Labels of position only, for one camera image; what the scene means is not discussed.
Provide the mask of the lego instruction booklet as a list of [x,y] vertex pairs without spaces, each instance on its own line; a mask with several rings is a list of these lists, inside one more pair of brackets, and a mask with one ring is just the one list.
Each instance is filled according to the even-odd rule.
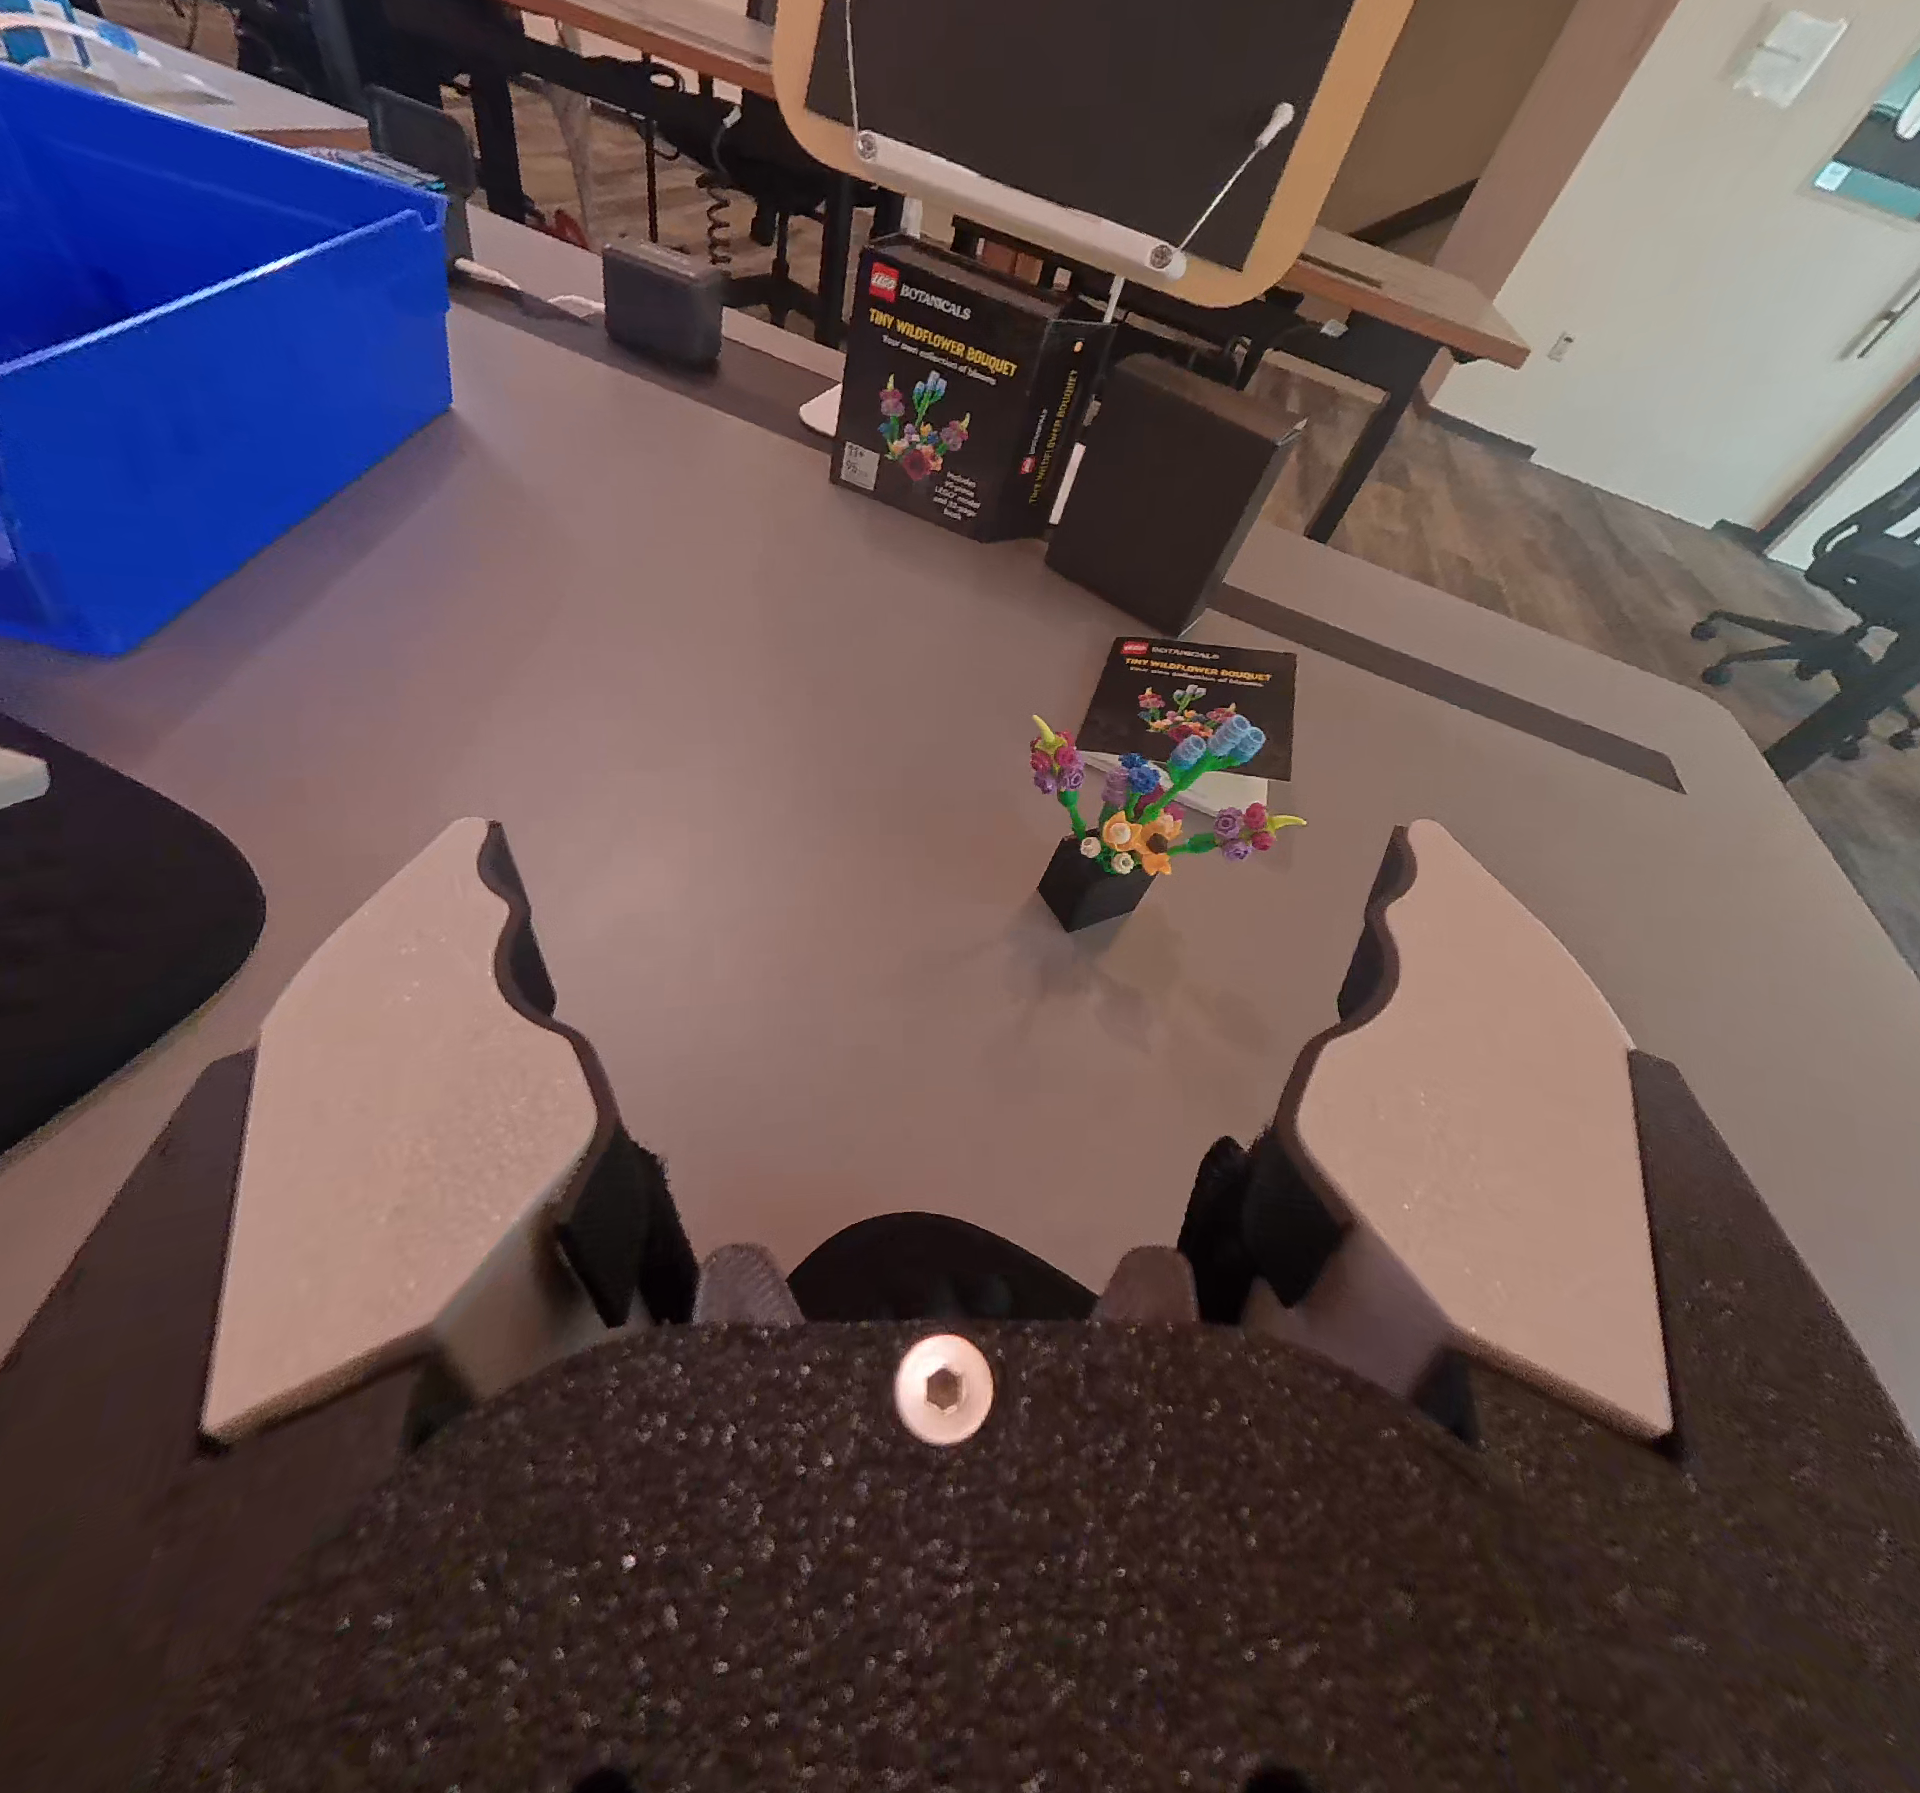
[[1246,719],[1265,742],[1230,774],[1292,780],[1299,666],[1288,648],[1156,640],[1125,630],[1108,650],[1071,739],[1089,760],[1139,754],[1160,761],[1174,746],[1212,739],[1230,719]]

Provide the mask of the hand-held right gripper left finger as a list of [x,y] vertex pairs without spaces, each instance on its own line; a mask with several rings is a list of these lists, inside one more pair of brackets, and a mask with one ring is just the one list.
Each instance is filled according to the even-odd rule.
[[391,1372],[455,1413],[691,1316],[662,1163],[555,1014],[505,828],[453,820],[289,981],[254,1047],[202,1433]]

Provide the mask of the black board with white ledge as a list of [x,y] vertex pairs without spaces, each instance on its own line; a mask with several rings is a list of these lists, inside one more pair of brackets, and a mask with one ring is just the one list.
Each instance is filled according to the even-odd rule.
[[776,0],[822,165],[1200,309],[1309,245],[1414,0]]

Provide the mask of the black rectangular block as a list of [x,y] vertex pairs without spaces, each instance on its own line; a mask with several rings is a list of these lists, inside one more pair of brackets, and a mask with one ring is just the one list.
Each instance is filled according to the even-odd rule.
[[1153,355],[1108,373],[1044,564],[1156,638],[1222,589],[1307,421]]

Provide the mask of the grey hard case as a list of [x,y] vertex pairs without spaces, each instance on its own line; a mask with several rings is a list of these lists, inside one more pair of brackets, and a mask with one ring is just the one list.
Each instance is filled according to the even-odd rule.
[[606,339],[633,355],[689,372],[720,363],[729,275],[651,241],[610,242],[600,255]]

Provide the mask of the lego flower bouquet model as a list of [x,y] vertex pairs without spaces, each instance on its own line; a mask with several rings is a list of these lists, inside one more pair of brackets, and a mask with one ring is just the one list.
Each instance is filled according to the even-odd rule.
[[1068,820],[1068,836],[1056,845],[1038,894],[1068,933],[1086,930],[1127,915],[1150,883],[1193,854],[1217,854],[1240,863],[1270,852],[1277,835],[1305,822],[1276,817],[1268,807],[1226,809],[1198,817],[1186,826],[1180,806],[1163,797],[1161,760],[1122,754],[1101,782],[1097,812],[1082,812],[1086,760],[1071,735],[1034,719],[1029,769],[1038,794],[1056,800]]

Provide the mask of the green lego sprig blue buds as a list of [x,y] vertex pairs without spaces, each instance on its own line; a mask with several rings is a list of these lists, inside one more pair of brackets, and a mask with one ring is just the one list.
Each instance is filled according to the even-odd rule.
[[1265,731],[1238,712],[1226,715],[1208,735],[1175,742],[1163,764],[1163,797],[1186,814],[1217,817],[1226,809],[1265,807],[1270,782],[1240,777],[1265,746]]

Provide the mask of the blue plastic bin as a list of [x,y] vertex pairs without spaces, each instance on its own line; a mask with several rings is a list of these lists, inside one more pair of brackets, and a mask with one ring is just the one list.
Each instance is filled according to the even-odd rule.
[[1,634],[148,641],[451,408],[444,197],[3,69]]

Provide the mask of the white wall notice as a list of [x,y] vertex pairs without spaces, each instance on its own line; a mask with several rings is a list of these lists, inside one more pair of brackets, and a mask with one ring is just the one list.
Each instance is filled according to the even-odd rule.
[[1749,45],[1733,73],[1733,88],[1769,107],[1801,97],[1849,29],[1847,18],[1788,7]]

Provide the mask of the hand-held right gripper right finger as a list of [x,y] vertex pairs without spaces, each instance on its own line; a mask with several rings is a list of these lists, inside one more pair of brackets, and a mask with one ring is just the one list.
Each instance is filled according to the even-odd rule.
[[1471,1429],[1469,1366],[1638,1441],[1675,1429],[1630,1082],[1587,971],[1435,820],[1399,826],[1335,1022],[1272,1124],[1200,1159],[1177,1237],[1206,1321]]

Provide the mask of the black lego set box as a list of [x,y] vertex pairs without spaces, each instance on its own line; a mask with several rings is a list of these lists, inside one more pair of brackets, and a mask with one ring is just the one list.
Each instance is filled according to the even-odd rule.
[[1075,294],[904,235],[870,241],[828,476],[969,539],[1043,535],[1111,341]]

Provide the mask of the black battery charger case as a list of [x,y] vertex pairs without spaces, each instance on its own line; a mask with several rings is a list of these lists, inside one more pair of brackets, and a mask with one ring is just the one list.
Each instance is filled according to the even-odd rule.
[[472,260],[469,198],[477,163],[466,127],[439,106],[426,106],[386,84],[366,86],[368,148],[311,148],[315,159],[340,163],[444,202],[444,266]]

